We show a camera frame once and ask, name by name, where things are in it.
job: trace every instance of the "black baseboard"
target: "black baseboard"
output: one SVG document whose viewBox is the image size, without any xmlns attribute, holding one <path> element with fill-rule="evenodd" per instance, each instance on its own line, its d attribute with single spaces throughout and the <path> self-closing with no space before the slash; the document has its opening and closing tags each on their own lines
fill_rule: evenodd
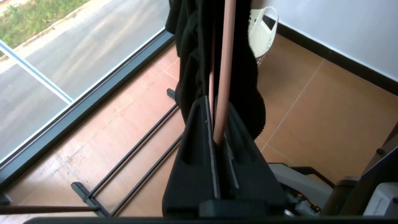
<svg viewBox="0 0 398 224">
<path fill-rule="evenodd" d="M 272 27 L 273 21 L 270 19 L 264 19 L 267 25 Z M 324 59 L 340 66 L 341 68 L 387 90 L 388 92 L 398 96 L 398 82 L 385 77 L 384 75 L 362 65 L 354 60 L 351 60 L 344 55 L 341 55 L 324 45 L 309 39 L 308 37 L 300 34 L 299 32 L 279 23 L 277 28 L 277 33 L 286 39 L 295 42 L 296 44 L 308 49 L 309 51 L 323 57 Z"/>
</svg>

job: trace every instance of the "road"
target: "road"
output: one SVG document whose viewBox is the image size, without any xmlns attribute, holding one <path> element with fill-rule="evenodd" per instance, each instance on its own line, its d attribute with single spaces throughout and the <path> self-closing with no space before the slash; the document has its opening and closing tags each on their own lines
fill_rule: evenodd
<svg viewBox="0 0 398 224">
<path fill-rule="evenodd" d="M 78 97 L 161 30 L 166 0 L 112 0 L 26 59 Z M 67 106 L 18 65 L 0 73 L 0 159 Z"/>
</svg>

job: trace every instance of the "grass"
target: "grass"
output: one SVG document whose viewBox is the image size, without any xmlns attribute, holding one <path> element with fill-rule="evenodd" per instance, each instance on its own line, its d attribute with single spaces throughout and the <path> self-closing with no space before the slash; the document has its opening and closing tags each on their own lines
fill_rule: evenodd
<svg viewBox="0 0 398 224">
<path fill-rule="evenodd" d="M 0 39 L 13 49 L 88 1 L 31 0 L 23 5 L 9 6 L 0 16 Z"/>
</svg>

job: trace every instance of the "gray machine part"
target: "gray machine part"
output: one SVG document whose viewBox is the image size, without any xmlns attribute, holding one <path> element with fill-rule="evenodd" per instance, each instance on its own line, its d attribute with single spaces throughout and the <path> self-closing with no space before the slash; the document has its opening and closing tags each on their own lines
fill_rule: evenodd
<svg viewBox="0 0 398 224">
<path fill-rule="evenodd" d="M 269 164 L 269 167 L 280 183 L 303 193 L 321 209 L 325 206 L 333 191 L 333 189 L 326 184 L 303 175 L 285 164 Z"/>
<path fill-rule="evenodd" d="M 363 215 L 398 217 L 398 182 L 381 183 L 374 190 Z"/>
</svg>

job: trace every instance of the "window frame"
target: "window frame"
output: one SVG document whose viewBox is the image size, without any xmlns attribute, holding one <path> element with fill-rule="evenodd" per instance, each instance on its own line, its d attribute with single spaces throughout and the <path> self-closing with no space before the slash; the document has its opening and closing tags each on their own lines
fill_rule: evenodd
<svg viewBox="0 0 398 224">
<path fill-rule="evenodd" d="M 123 86 L 135 78 L 173 41 L 173 35 L 163 28 L 140 50 L 120 63 L 106 78 L 87 91 L 84 97 L 81 97 L 73 106 L 59 114 L 46 128 L 22 145 L 18 149 L 18 153 L 0 167 L 0 191 L 10 187 L 32 166 L 54 150 L 60 142 L 81 126 Z"/>
</svg>

